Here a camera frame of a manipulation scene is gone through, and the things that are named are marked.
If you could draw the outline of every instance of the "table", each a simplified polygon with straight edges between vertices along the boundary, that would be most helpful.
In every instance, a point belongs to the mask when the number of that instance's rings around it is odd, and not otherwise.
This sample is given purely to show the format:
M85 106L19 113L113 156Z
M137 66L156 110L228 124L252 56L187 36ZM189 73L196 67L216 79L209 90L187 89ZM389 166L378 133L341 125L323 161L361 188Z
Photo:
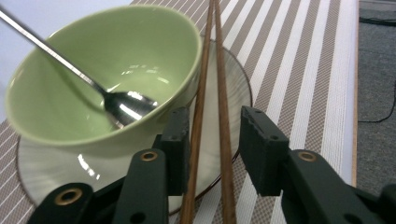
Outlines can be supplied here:
M133 4L175 8L205 31L208 0ZM290 138L291 149L320 153L354 184L358 1L221 0L220 7L224 47L244 66L254 107ZM0 223L25 223L35 209L18 178L18 138L6 120L0 124ZM240 158L233 173L238 223L284 222L279 199L258 197ZM196 211L194 223L221 223L220 183Z

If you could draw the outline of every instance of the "chopstick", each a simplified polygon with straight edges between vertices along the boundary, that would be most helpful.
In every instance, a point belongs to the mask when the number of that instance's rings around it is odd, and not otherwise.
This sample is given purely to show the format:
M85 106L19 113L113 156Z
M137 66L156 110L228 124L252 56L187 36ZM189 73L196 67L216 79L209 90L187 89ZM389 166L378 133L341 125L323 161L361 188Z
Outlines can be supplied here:
M198 159L199 150L201 146L201 133L202 133L202 122L204 115L204 103L205 103L205 90L206 90L206 75L207 65L209 62L209 50L210 50L210 33L212 30L212 19L213 18L213 0L209 2L209 8L207 11L206 28L205 28L205 39L204 49L201 60L201 76L198 83L198 91L195 100L195 110L191 129L191 156L190 156L190 178L188 182L187 192L183 195L183 203L180 211L180 223L192 223L194 218L194 206L195 206L195 189L196 180L198 173Z
M233 159L231 152L230 123L228 115L227 86L223 55L219 0L215 0L216 56L219 88L219 135L221 165L221 198L223 223L236 223L235 198L233 196Z

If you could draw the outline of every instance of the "gray carpet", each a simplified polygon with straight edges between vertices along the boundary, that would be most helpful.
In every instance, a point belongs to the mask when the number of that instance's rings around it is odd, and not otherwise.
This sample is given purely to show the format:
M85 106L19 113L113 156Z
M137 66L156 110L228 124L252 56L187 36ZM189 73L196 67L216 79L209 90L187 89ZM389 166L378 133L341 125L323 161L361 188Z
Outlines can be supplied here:
M361 9L361 17L394 19L396 12ZM359 120L379 120L392 108L396 80L396 27L360 23ZM358 125L359 189L378 195L396 184L396 111L381 123Z

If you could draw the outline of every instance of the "plate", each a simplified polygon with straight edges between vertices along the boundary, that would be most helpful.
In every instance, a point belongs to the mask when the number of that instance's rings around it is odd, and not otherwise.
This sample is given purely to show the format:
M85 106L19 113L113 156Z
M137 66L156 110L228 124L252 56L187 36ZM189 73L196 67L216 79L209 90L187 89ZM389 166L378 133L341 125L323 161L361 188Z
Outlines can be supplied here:
M242 105L251 106L251 91L248 78L241 64L227 49L224 50L224 62L227 74L232 152L236 157L239 142L240 110ZM198 163L197 196L213 187L219 180L217 92L216 46L215 42L212 41ZM190 122L192 122L194 104L195 102L192 102L190 108ZM84 147L79 150L67 150L45 147L28 141L22 136L18 149L18 171L26 193L35 204L40 204L51 191L61 185L82 182L91 185L94 190L99 190L126 175L132 154L116 158L95 157L94 151L96 149ZM169 211L176 211L181 206L181 201L181 196L169 197Z

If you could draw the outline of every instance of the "bowl rim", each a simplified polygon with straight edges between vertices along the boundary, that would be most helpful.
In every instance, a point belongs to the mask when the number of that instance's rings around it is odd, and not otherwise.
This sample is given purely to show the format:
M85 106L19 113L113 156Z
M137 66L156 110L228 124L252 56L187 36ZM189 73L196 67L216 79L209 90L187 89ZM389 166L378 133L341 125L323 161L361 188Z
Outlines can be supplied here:
M42 137L37 137L36 135L26 132L25 129L22 128L22 126L20 125L20 122L16 121L14 119L13 114L12 114L11 105L10 105L10 99L9 99L11 86L13 85L14 79L18 75L18 71L20 70L21 65L26 61L27 58L29 58L29 56L31 54L33 54L37 50L40 50L38 48L34 48L18 65L17 69L14 71L13 76L11 77L11 80L9 81L9 83L7 85L7 91L6 91L6 97L5 97L5 108L6 108L7 120L17 133L19 133L23 137L26 137L26 139L37 142L38 144L43 144L43 145L52 146L52 147L77 147L77 146L86 146L86 145L93 144L93 143L104 142L106 140L109 140L109 139L115 137L116 135L121 134L121 133L127 133L128 131L132 130L136 126L144 125L144 123L148 122L153 117L157 116L158 114L161 114L166 109L166 107L168 107L169 104L172 104L172 100L174 98L178 97L182 92L184 92L184 90L186 90L188 88L188 83L191 82L191 79L194 77L195 73L199 73L198 70L199 70L199 63L201 61L203 43L202 43L202 39L200 36L200 31L196 27L195 23L193 23L193 21L187 15L185 15L173 8L163 7L163 6L154 6L154 5L150 5L150 6L148 6L148 5L128 5L128 6L122 6L122 7L108 8L105 10L100 10L100 11L94 12L94 13L87 15L85 17L82 17L76 21L72 21L71 23L67 24L66 26L62 27L61 29L55 31L48 38L50 38L52 35L54 35L58 31L61 31L62 29L68 28L79 21L87 20L88 18L91 18L94 16L100 16L104 13L109 13L109 12L115 13L120 10L137 10L139 8L144 8L144 9L155 8L156 10L167 11L167 12L169 12L169 14L173 14L177 17L180 17L184 22L186 22L187 24L190 25L191 30L195 34L194 35L195 36L194 43L196 44L197 48L196 48L196 54L195 54L194 61L192 63L190 71L185 76L182 83L178 86L177 90L172 94L172 96L169 99L167 99L164 103L160 104L156 109L154 109L153 111L148 113L146 116L144 116L142 119L140 119L132 124L129 124L122 129L117 129L117 130L111 131L110 133L105 133L105 134L98 135L95 137L90 137L87 139L80 139L80 140L49 140L49 139L45 139Z

